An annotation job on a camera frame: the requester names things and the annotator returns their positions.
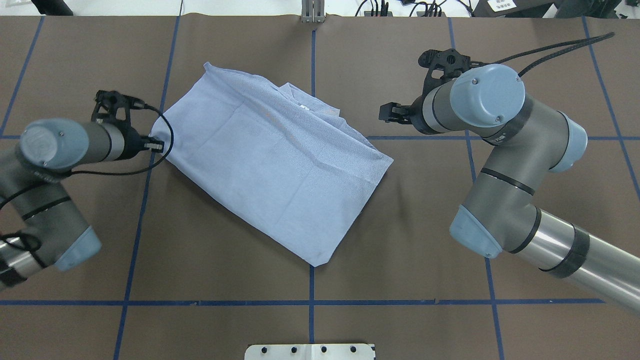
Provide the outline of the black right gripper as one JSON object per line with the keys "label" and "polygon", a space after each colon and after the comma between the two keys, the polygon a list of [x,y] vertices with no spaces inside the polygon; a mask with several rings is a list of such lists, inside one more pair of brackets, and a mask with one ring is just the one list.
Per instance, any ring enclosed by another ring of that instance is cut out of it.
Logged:
{"label": "black right gripper", "polygon": [[385,123],[411,123],[419,132],[427,132],[428,126],[423,114],[425,98],[418,97],[411,105],[389,102],[380,105],[378,119]]}

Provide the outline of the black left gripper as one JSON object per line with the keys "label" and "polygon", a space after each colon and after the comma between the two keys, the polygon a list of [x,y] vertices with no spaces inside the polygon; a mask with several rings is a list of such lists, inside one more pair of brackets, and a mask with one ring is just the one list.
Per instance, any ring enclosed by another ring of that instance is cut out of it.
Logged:
{"label": "black left gripper", "polygon": [[157,137],[146,137],[141,136],[137,130],[135,129],[127,129],[122,132],[122,137],[124,141],[123,150],[122,150],[122,159],[128,160],[134,158],[138,153],[147,149],[154,153],[165,152],[165,142],[162,139],[158,139]]}

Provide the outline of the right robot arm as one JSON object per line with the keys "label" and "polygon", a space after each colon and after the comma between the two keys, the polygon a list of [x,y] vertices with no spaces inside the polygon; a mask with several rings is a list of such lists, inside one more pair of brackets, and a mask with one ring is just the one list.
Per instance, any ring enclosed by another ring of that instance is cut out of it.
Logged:
{"label": "right robot arm", "polygon": [[639,259],[543,210],[533,197],[548,173],[580,160],[585,130],[528,95],[517,71],[487,64],[418,96],[383,104],[379,120],[427,135],[468,131],[492,146],[450,234],[485,258],[517,255],[553,278],[639,314]]}

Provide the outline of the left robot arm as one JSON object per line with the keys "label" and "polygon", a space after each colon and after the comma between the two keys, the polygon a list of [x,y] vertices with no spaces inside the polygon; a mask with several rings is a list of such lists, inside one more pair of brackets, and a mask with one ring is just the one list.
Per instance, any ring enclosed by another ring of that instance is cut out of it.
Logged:
{"label": "left robot arm", "polygon": [[1,237],[1,288],[20,285],[50,266],[68,271],[101,250],[98,235],[62,185],[74,168],[128,160],[146,150],[167,153],[169,145],[128,123],[30,123],[18,144],[1,152],[1,203],[11,204],[25,223]]}

